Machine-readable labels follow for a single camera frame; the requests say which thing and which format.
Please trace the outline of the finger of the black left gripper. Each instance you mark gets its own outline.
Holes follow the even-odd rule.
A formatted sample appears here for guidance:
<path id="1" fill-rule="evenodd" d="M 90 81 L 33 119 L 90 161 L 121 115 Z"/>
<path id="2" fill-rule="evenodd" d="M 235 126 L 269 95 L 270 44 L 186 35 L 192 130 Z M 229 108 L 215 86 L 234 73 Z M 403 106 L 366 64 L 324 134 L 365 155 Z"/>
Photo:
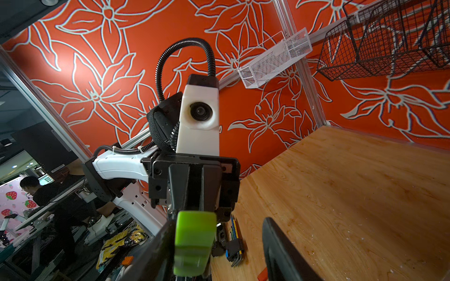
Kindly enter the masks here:
<path id="1" fill-rule="evenodd" d="M 320 281 L 322 279 L 272 218 L 264 219 L 262 242 L 270 281 Z"/>
<path id="2" fill-rule="evenodd" d="M 121 278 L 122 281 L 171 281 L 174 277 L 176 221 L 168 220 Z"/>

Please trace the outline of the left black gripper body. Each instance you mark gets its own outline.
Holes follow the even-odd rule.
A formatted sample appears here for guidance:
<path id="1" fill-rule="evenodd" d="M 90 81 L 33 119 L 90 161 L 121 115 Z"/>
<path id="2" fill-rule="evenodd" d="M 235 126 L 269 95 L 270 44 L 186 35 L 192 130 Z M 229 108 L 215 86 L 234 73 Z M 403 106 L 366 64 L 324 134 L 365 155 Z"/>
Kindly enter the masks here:
<path id="1" fill-rule="evenodd" d="M 230 220 L 239 197 L 238 159 L 157 152 L 141 163 L 152 208 L 167 206 L 170 218 L 181 211 L 208 211 L 217 222 Z"/>

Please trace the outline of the red usb drive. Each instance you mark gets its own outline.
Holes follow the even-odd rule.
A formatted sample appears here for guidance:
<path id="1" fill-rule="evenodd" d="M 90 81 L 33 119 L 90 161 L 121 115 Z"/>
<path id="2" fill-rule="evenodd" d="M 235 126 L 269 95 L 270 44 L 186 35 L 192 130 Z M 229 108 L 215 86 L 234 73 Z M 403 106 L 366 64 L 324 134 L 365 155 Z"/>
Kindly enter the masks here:
<path id="1" fill-rule="evenodd" d="M 258 281 L 268 281 L 268 269 L 264 268 L 257 276 Z"/>

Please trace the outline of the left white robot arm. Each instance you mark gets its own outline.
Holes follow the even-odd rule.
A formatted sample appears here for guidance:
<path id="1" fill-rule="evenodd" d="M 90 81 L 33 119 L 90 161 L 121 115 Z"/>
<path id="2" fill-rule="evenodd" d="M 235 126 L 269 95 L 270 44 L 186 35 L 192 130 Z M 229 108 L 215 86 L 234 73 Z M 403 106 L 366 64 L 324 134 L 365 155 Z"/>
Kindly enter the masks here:
<path id="1" fill-rule="evenodd" d="M 90 188 L 114 200 L 142 225 L 163 200 L 168 220 L 158 229 L 128 281 L 209 279 L 216 226 L 232 219 L 240 188 L 235 158 L 102 146 L 83 166 Z"/>

